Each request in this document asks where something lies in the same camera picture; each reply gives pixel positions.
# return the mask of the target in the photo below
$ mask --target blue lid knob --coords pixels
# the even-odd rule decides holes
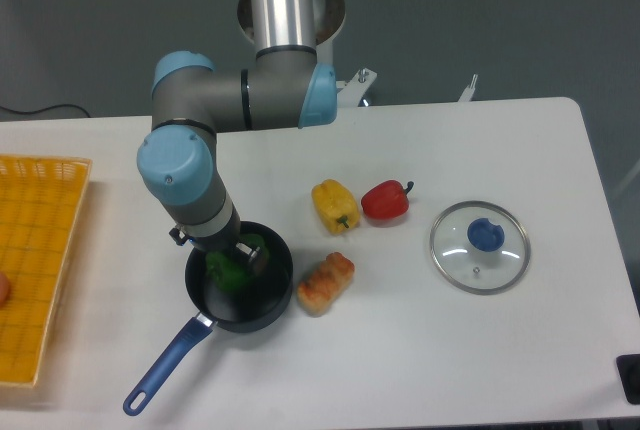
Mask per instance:
[[[471,245],[483,252],[494,252],[504,244],[504,230],[494,225],[488,218],[478,218],[467,229]]]

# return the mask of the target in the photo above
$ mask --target metal bracket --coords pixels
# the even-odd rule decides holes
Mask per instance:
[[[362,97],[369,87],[376,81],[378,74],[368,68],[361,68],[349,82],[336,82],[338,93],[338,108],[353,108],[360,106]]]

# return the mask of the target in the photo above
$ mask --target gray floor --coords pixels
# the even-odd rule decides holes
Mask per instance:
[[[149,114],[153,68],[168,52],[198,51],[219,68],[252,66],[237,1],[0,0],[0,105]],[[580,104],[640,302],[640,178],[615,192],[640,159],[640,0],[346,3],[338,78],[361,66],[377,71],[375,104],[455,101],[474,73],[479,100],[567,96]]]

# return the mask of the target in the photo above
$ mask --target blue joint cap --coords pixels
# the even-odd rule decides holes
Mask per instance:
[[[137,164],[151,194],[171,206],[198,200],[214,172],[207,144],[182,125],[166,125],[147,135],[138,149]]]
[[[204,67],[208,68],[212,72],[216,69],[211,60],[199,53],[192,53],[186,50],[169,53],[162,57],[156,64],[156,73],[153,77],[151,95],[153,95],[153,91],[160,83],[160,80],[162,80],[170,73],[185,67]]]
[[[318,63],[304,97],[298,128],[327,125],[338,115],[336,72],[331,65]]]
[[[478,218],[467,229],[467,238],[471,245],[483,252],[494,252],[504,244],[504,230],[494,225],[488,218]]]

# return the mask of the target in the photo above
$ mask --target frying pan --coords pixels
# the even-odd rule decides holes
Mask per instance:
[[[293,290],[293,261],[287,244],[276,232],[259,223],[242,222],[240,233],[262,236],[270,254],[267,266],[246,287],[228,294],[207,276],[206,253],[191,251],[185,282],[199,313],[178,332],[126,398],[123,410],[127,415],[135,416],[144,410],[185,355],[215,325],[234,333],[255,332],[273,323],[287,308]]]

